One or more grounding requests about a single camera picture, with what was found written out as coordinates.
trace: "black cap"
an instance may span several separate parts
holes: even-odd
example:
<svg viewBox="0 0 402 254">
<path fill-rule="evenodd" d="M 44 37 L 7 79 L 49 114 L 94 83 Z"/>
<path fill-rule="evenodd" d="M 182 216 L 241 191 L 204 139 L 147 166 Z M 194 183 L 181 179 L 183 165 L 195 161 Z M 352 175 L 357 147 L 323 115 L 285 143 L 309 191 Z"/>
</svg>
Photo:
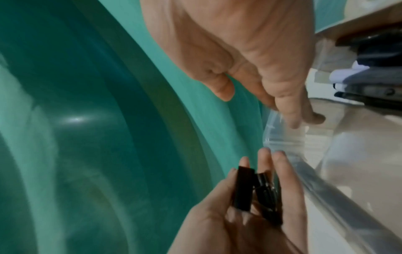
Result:
<svg viewBox="0 0 402 254">
<path fill-rule="evenodd" d="M 242 211 L 250 211 L 253 200 L 254 175 L 255 171 L 253 169 L 239 166 L 233 197 L 233 206 L 235 208 Z"/>
</svg>

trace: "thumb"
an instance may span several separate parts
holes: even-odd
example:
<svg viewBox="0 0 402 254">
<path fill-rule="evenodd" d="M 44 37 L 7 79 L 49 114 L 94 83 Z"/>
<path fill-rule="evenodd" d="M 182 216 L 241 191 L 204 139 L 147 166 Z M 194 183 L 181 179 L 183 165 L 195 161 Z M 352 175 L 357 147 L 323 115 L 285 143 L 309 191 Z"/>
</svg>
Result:
<svg viewBox="0 0 402 254">
<path fill-rule="evenodd" d="M 235 94 L 233 82 L 223 73 L 201 82 L 223 101 L 230 101 Z"/>
<path fill-rule="evenodd" d="M 226 179 L 220 181 L 208 196 L 204 198 L 200 205 L 224 217 L 232 203 L 232 195 L 236 186 L 236 176 L 237 170 L 232 168 Z"/>
</svg>

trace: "turquoise curved surface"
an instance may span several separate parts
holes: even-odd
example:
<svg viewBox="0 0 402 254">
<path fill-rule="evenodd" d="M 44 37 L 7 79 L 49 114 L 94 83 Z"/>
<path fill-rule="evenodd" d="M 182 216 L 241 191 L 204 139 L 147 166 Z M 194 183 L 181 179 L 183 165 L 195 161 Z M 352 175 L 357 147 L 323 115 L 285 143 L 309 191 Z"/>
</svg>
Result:
<svg viewBox="0 0 402 254">
<path fill-rule="evenodd" d="M 266 110 L 228 103 L 148 34 L 138 0 L 0 1 L 0 253 L 163 253 Z"/>
</svg>

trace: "hand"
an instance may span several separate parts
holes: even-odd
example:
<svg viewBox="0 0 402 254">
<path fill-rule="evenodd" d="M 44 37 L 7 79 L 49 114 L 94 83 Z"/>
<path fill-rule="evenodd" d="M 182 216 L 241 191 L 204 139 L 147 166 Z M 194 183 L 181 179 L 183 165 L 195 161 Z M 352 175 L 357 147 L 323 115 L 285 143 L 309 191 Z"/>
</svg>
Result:
<svg viewBox="0 0 402 254">
<path fill-rule="evenodd" d="M 247 157 L 240 166 L 250 167 Z M 282 186 L 283 226 L 272 227 L 253 203 L 251 213 L 230 206 L 237 171 L 188 213 L 168 254 L 306 254 L 307 213 L 304 194 L 283 152 L 271 156 L 267 148 L 258 152 L 258 172 L 276 171 Z"/>
<path fill-rule="evenodd" d="M 292 128 L 319 124 L 304 85 L 314 58 L 311 0 L 141 0 L 145 23 L 188 76 L 224 101 L 231 75 Z"/>
</svg>

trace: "human hand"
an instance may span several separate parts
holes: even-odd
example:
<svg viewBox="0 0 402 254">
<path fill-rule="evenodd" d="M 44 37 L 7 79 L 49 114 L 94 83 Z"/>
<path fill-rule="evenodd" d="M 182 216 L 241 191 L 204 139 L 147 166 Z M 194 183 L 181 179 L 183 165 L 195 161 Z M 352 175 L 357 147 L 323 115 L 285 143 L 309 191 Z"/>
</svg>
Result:
<svg viewBox="0 0 402 254">
<path fill-rule="evenodd" d="M 247 157 L 240 166 L 250 167 Z M 168 254 L 306 254 L 307 212 L 302 185 L 283 152 L 258 152 L 258 173 L 276 172 L 281 182 L 282 229 L 262 218 L 253 202 L 251 213 L 231 206 L 237 171 L 232 169 L 211 193 L 193 207 Z"/>
<path fill-rule="evenodd" d="M 172 61 L 224 101 L 231 75 L 292 128 L 319 124 L 305 80 L 314 58 L 312 0 L 141 0 L 149 32 Z"/>
</svg>

